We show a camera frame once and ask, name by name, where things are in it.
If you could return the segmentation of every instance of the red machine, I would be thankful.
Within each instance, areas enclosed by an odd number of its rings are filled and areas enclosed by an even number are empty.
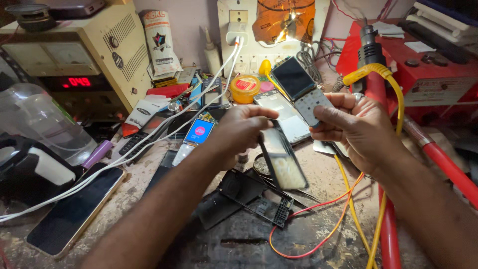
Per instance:
[[[399,19],[384,20],[396,24]],[[337,72],[345,76],[357,70],[359,61],[357,51],[361,47],[361,21],[354,21],[337,63]],[[460,65],[448,61],[446,67],[421,61],[425,53],[416,53],[405,42],[417,41],[405,33],[405,39],[376,37],[381,43],[387,66],[397,66],[393,74],[403,88],[405,113],[419,125],[430,123],[467,125],[478,123],[478,60],[471,59]],[[405,64],[414,59],[418,67]],[[392,119],[396,119],[397,100],[393,90],[387,89],[388,109]]]

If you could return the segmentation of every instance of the orange paper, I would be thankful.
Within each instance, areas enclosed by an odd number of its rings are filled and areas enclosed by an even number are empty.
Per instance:
[[[259,0],[254,37],[268,45],[289,40],[310,44],[314,16],[315,0]]]

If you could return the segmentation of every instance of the red digital readout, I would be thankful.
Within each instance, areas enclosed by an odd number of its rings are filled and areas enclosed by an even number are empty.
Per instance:
[[[68,78],[69,83],[63,84],[63,88],[91,86],[88,78]]]

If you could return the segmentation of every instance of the plastic bag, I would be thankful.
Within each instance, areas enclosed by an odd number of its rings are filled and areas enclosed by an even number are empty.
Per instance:
[[[144,16],[146,42],[154,66],[154,75],[183,71],[173,52],[173,38],[169,16],[164,11],[150,11]]]
[[[252,31],[267,45],[299,40],[310,44],[314,33],[315,0],[259,0]]]

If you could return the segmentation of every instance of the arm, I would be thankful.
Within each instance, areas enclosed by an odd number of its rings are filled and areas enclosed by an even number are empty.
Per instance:
[[[352,162],[376,179],[416,241],[440,268],[478,263],[478,217],[400,139],[381,105],[351,94],[326,94],[339,109],[317,106],[325,122],[312,137],[344,144]]]
[[[172,169],[99,241],[85,269],[154,268],[185,225],[207,186],[235,155],[257,145],[278,113],[259,106],[232,108],[211,136]]]

